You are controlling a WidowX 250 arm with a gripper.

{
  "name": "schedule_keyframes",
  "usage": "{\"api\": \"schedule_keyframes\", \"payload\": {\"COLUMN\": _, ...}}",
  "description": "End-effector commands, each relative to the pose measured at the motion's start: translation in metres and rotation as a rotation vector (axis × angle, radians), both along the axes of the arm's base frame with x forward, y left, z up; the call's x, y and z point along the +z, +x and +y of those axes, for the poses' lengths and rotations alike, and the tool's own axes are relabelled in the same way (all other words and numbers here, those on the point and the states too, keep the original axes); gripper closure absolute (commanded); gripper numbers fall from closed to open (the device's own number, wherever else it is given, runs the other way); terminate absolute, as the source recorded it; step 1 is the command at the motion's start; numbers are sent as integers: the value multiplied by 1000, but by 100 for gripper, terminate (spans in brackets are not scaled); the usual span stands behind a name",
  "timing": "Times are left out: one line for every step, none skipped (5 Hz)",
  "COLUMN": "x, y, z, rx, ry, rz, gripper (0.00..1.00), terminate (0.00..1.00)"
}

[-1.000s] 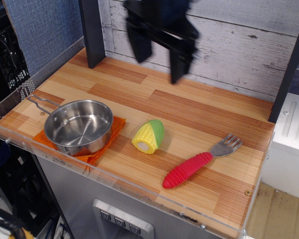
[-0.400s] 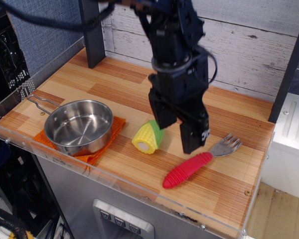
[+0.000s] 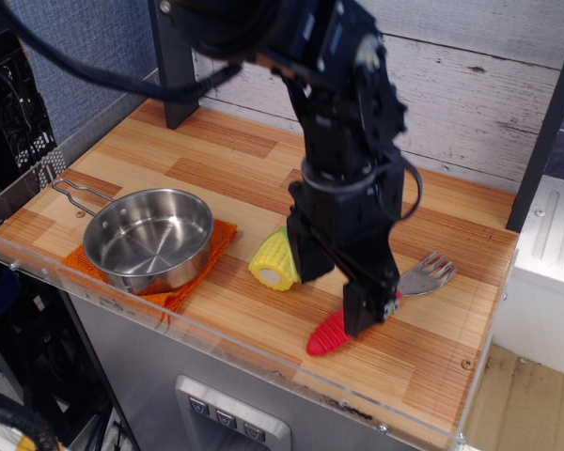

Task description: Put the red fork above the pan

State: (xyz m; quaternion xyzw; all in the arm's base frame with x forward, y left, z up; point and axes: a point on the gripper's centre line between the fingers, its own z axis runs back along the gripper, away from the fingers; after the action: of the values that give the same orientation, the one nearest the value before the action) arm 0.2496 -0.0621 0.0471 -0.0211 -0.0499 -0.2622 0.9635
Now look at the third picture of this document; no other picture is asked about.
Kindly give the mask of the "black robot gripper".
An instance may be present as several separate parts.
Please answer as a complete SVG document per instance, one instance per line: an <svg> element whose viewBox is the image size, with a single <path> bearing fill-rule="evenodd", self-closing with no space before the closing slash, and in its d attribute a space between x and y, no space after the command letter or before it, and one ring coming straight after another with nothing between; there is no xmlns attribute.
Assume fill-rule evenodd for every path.
<svg viewBox="0 0 564 451"><path fill-rule="evenodd" d="M389 245L402 207L404 170L379 166L354 185L325 191L310 179L294 181L287 231L302 283L335 267L349 282L343 288L344 331L357 337L384 323L400 306L399 269Z"/></svg>

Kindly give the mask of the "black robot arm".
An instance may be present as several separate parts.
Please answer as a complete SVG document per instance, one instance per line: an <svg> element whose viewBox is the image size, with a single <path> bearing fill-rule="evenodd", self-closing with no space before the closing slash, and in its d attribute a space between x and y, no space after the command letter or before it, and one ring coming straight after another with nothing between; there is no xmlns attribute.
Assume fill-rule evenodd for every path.
<svg viewBox="0 0 564 451"><path fill-rule="evenodd" d="M344 327L386 320L400 273L389 245L410 164L395 145L405 106L386 71L375 19L354 1L163 1L196 52L278 75L303 129L287 233L302 281L347 276Z"/></svg>

